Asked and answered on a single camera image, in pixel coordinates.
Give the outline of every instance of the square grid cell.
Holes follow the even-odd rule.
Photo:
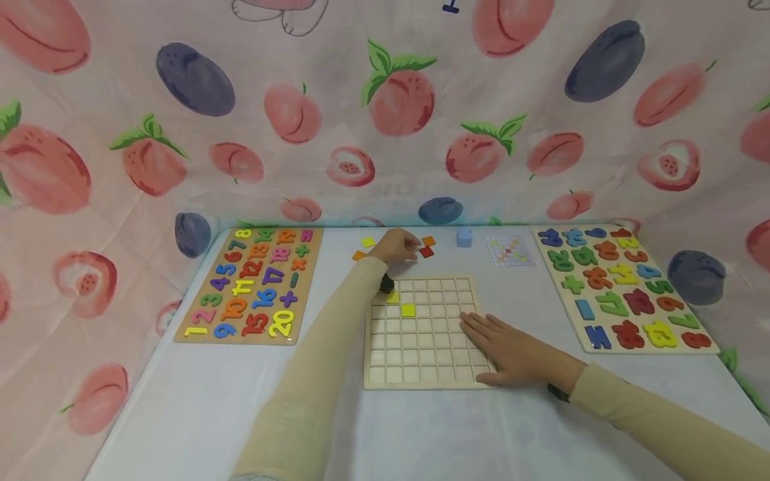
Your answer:
[[[486,389],[475,376],[494,372],[494,365],[460,328],[460,311],[477,311],[472,280],[399,279],[396,290],[398,304],[378,296],[369,309],[364,387]],[[404,303],[414,305],[413,318],[403,317]]]

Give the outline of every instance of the peach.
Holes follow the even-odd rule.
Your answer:
[[[321,217],[321,206],[307,197],[284,199],[281,204],[281,213],[294,222],[315,222]]]
[[[256,184],[265,175],[262,160],[252,149],[233,142],[209,147],[209,159],[222,172],[238,181]]]
[[[473,34],[481,53],[508,57],[531,44],[554,11],[554,0],[478,0]]]
[[[364,151],[355,147],[338,147],[331,153],[326,174],[346,187],[361,187],[374,180],[374,162]]]
[[[570,191],[569,194],[565,194],[551,202],[545,214],[549,219],[553,220],[574,219],[589,210],[593,203],[593,192],[585,190]]]
[[[532,175],[550,177],[561,174],[580,160],[585,141],[575,132],[553,134],[538,143],[527,157],[527,168]]]
[[[303,91],[291,85],[274,85],[265,93],[265,115],[278,136],[289,144],[303,144],[321,130],[321,111]]]
[[[0,4],[0,42],[41,72],[63,74],[91,55],[85,24],[69,0],[16,0]]]
[[[757,224],[746,236],[746,252],[770,272],[770,219]]]
[[[83,318],[100,316],[115,295],[118,271],[101,254],[70,252],[53,265],[53,279],[61,294],[74,297],[72,312]]]
[[[109,426],[128,395],[126,368],[113,362],[102,364],[83,379],[72,404],[61,413],[67,413],[67,424],[75,434],[92,436]]]
[[[640,127],[652,127],[676,116],[692,105],[706,86],[706,72],[697,63],[673,68],[647,87],[636,102],[634,122]]]
[[[701,174],[701,151],[689,140],[669,140],[640,157],[637,172],[653,187],[669,192],[691,188]]]

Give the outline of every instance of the table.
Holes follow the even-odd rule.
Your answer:
[[[583,352],[528,227],[472,228],[470,249],[455,246],[455,228],[411,230],[418,237],[432,235],[436,255],[420,259],[405,276],[471,274],[485,312],[770,449],[770,426],[717,356]],[[384,232],[378,228],[324,232],[314,275],[323,282],[311,286],[300,342],[353,266],[350,257],[361,249],[361,239],[370,235],[379,239]],[[523,236],[537,266],[494,268],[485,235]],[[88,481],[224,481],[235,466],[253,419],[279,382],[294,348],[173,342],[182,314],[224,237],[206,257]],[[516,391],[363,390],[363,313],[361,319],[337,410],[326,479],[680,479],[626,435],[557,401],[544,386]],[[212,406],[218,409],[207,409]]]

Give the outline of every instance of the wooden puzzle board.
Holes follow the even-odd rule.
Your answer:
[[[494,364],[460,329],[460,311],[477,311],[473,280],[395,281],[393,292],[377,294],[367,313],[363,387],[487,389],[476,375],[494,372]]]
[[[627,229],[543,225],[532,232],[585,352],[719,352],[690,307]]]
[[[231,230],[174,341],[296,344],[322,235],[322,229]]]

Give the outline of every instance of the cartoon drawing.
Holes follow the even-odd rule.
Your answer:
[[[583,137],[575,132],[562,132],[546,137],[527,157],[527,169],[532,172],[530,180],[536,175],[550,177],[561,174],[578,163],[584,148]]]
[[[164,45],[156,68],[169,93],[200,115],[221,117],[236,104],[236,93],[227,74],[210,58],[180,42]]]
[[[291,85],[273,85],[265,92],[265,115],[278,136],[289,144],[303,144],[321,130],[321,111],[318,105]]]
[[[419,71],[436,62],[435,57],[397,55],[369,39],[369,62],[374,73],[361,93],[369,105],[374,127],[383,135],[400,137],[419,132],[430,120],[435,106],[434,88]]]
[[[233,13],[248,22],[281,19],[283,31],[294,37],[311,33],[329,0],[233,0]]]
[[[714,68],[714,60],[706,69],[697,63],[672,68],[652,82],[641,94],[634,109],[634,122],[652,127],[676,116],[695,103],[706,87],[706,72]]]
[[[72,313],[91,319],[107,310],[118,284],[118,270],[111,260],[89,251],[70,252],[53,265],[59,292],[74,297]]]
[[[118,135],[109,149],[123,149],[123,168],[131,182],[153,197],[165,195],[187,176],[187,168],[179,159],[187,159],[187,154],[163,136],[153,114],[145,115],[142,128]]]
[[[514,135],[524,127],[526,117],[527,114],[514,117],[499,129],[486,122],[461,123],[470,134],[461,135],[447,151],[449,175],[468,184],[489,177],[503,159],[509,159],[516,151]]]
[[[338,147],[331,153],[326,174],[346,187],[361,187],[374,180],[374,162],[363,150]]]
[[[689,140],[669,140],[640,157],[639,175],[660,190],[680,192],[691,188],[701,174],[701,151]]]
[[[16,0],[0,5],[0,42],[40,72],[64,74],[91,55],[91,38],[69,0]]]
[[[616,93],[641,63],[641,26],[624,20],[604,30],[572,68],[564,93],[575,102],[598,102]]]
[[[770,95],[754,107],[758,112],[741,134],[741,152],[752,159],[770,164]]]
[[[553,11],[554,0],[477,0],[476,46],[491,58],[514,55],[537,38]]]
[[[126,368],[113,362],[102,364],[89,372],[80,383],[72,404],[59,413],[67,413],[67,424],[74,433],[91,436],[109,426],[128,395]]]
[[[91,174],[80,155],[53,132],[22,124],[22,106],[0,108],[0,204],[61,215],[89,203]]]

